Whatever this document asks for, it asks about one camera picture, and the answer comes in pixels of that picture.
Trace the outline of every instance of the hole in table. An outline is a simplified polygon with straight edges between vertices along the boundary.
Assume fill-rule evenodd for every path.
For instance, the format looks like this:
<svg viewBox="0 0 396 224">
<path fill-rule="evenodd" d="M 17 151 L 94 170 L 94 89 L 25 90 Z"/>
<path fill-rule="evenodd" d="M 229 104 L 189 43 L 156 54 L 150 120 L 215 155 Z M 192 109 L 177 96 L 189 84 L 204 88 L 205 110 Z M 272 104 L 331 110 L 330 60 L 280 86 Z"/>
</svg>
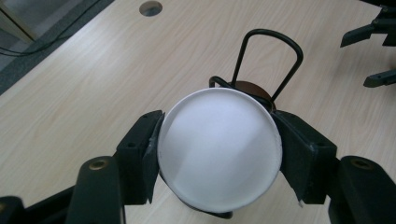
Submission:
<svg viewBox="0 0 396 224">
<path fill-rule="evenodd" d="M 139 11 L 143 16 L 152 17 L 158 15 L 163 10 L 163 5 L 157 1 L 148 1 L 140 6 Z"/>
</svg>

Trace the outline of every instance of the screw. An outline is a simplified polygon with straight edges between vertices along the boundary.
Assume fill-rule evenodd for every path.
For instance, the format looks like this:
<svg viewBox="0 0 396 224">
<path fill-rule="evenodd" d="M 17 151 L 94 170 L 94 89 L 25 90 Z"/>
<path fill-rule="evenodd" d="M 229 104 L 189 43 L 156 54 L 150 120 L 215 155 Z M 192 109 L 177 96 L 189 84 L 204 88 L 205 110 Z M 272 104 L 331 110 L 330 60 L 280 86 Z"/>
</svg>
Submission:
<svg viewBox="0 0 396 224">
<path fill-rule="evenodd" d="M 354 165 L 362 170 L 373 170 L 374 169 L 374 166 L 368 161 L 364 161 L 364 160 L 360 160 L 360 159 L 353 159 L 350 162 L 352 163 L 352 165 Z"/>
<path fill-rule="evenodd" d="M 107 167 L 108 161 L 106 160 L 99 160 L 99 161 L 94 161 L 90 164 L 90 169 L 91 170 L 101 170 L 105 167 Z"/>
<path fill-rule="evenodd" d="M 5 203 L 0 203 L 0 214 L 4 211 L 4 210 L 6 210 L 6 204 Z"/>
</svg>

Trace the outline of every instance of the black wire loop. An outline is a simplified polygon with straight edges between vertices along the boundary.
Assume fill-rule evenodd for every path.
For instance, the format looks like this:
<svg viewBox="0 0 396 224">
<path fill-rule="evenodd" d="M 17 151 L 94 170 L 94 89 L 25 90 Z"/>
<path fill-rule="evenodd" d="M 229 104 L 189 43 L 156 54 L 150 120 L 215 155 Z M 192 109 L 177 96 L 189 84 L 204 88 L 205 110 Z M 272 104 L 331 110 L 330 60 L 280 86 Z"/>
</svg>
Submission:
<svg viewBox="0 0 396 224">
<path fill-rule="evenodd" d="M 303 51 L 301 50 L 300 46 L 298 46 L 298 44 L 296 42 L 294 42 L 292 39 L 290 39 L 286 35 L 282 35 L 279 32 L 272 31 L 272 30 L 266 30 L 266 29 L 255 29 L 255 30 L 252 30 L 252 31 L 248 32 L 245 35 L 244 40 L 242 42 L 242 46 L 241 46 L 241 49 L 239 51 L 238 61 L 236 62 L 236 67 L 235 67 L 235 70 L 233 72 L 233 80 L 231 82 L 231 86 L 233 86 L 233 87 L 235 87 L 235 82 L 236 82 L 236 78 L 238 77 L 238 73 L 239 73 L 239 69 L 241 67 L 242 59 L 244 58 L 244 54 L 245 54 L 245 51 L 246 51 L 247 46 L 248 46 L 248 40 L 254 35 L 269 35 L 269 36 L 272 36 L 274 38 L 280 39 L 283 42 L 285 42 L 286 44 L 288 44 L 292 49 L 294 49 L 294 51 L 297 54 L 297 60 L 296 60 L 296 62 L 294 64 L 294 66 L 290 69 L 290 71 L 288 72 L 286 77 L 283 79 L 282 83 L 280 83 L 280 85 L 277 88 L 277 90 L 274 93 L 274 95 L 271 97 L 271 101 L 274 102 L 276 97 L 282 92 L 282 90 L 285 88 L 285 86 L 290 81 L 291 77 L 294 75 L 294 73 L 297 71 L 297 69 L 300 67 L 301 63 L 303 62 L 303 58 L 304 58 Z"/>
</svg>

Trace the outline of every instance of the white plastic lid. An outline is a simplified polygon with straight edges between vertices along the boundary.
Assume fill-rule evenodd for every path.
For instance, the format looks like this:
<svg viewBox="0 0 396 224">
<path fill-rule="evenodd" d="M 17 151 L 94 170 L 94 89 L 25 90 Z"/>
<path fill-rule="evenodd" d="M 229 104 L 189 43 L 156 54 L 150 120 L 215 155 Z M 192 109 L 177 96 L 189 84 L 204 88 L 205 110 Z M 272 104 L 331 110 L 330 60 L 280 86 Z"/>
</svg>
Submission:
<svg viewBox="0 0 396 224">
<path fill-rule="evenodd" d="M 185 97 L 165 116 L 158 160 L 180 200 L 223 213 L 270 188 L 282 146 L 274 121 L 258 102 L 240 91 L 212 88 Z"/>
</svg>

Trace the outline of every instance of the light wood surface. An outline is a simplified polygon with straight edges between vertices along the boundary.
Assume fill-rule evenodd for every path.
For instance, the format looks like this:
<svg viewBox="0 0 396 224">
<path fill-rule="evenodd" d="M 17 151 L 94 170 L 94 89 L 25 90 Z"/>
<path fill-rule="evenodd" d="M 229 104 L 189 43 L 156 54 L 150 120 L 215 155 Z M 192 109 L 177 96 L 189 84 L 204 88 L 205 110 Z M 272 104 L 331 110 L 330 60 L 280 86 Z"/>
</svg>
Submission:
<svg viewBox="0 0 396 224">
<path fill-rule="evenodd" d="M 396 180 L 396 85 L 368 89 L 372 74 L 396 67 L 384 36 L 340 49 L 349 30 L 380 8 L 357 0 L 161 0 L 155 17 L 144 1 L 116 0 L 0 96 L 0 195 L 39 202 L 76 182 L 88 159 L 112 155 L 143 114 L 165 112 L 208 87 L 231 80 L 242 38 L 251 29 L 295 40 L 304 61 L 276 99 L 337 146 L 337 157 L 380 163 Z M 239 79 L 271 94 L 295 54 L 271 37 L 253 37 Z M 282 174 L 255 203 L 222 220 L 181 203 L 159 178 L 153 204 L 127 206 L 128 223 L 330 223 L 328 205 L 299 206 Z"/>
</svg>

